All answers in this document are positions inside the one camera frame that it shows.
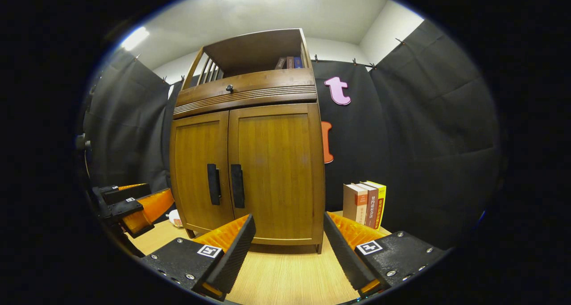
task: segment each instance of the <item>cabinet handle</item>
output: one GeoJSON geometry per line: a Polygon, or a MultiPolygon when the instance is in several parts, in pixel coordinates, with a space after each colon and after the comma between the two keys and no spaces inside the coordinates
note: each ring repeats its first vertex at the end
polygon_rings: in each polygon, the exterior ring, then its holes
{"type": "Polygon", "coordinates": [[[206,165],[208,172],[208,189],[210,190],[210,202],[213,205],[220,205],[220,172],[216,169],[216,164],[208,163],[206,165]]]}
{"type": "Polygon", "coordinates": [[[230,165],[230,175],[232,177],[232,193],[234,194],[234,207],[245,208],[244,206],[244,179],[242,177],[241,165],[230,165]]]}

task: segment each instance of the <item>book spine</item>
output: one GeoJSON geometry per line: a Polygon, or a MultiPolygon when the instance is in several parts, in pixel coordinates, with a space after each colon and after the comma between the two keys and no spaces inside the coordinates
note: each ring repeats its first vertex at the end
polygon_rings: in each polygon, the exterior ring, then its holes
{"type": "Polygon", "coordinates": [[[277,60],[276,70],[283,69],[284,64],[286,63],[286,58],[280,58],[277,60]]]}
{"type": "Polygon", "coordinates": [[[294,57],[287,57],[287,69],[294,69],[294,57]]]}
{"type": "Polygon", "coordinates": [[[302,65],[302,58],[300,57],[294,57],[294,67],[296,69],[302,69],[303,65],[302,65]]]}
{"type": "Polygon", "coordinates": [[[365,224],[367,219],[367,194],[355,195],[355,205],[357,205],[355,221],[359,224],[365,224]]]}
{"type": "Polygon", "coordinates": [[[383,220],[383,211],[385,211],[385,197],[387,196],[387,187],[383,186],[379,188],[379,209],[377,211],[377,221],[375,222],[375,229],[379,230],[381,228],[381,220],[383,220]]]}
{"type": "Polygon", "coordinates": [[[367,199],[367,222],[365,223],[366,226],[373,228],[375,226],[375,217],[377,217],[377,211],[375,210],[375,206],[377,206],[377,194],[375,190],[369,190],[369,195],[367,199]]]}

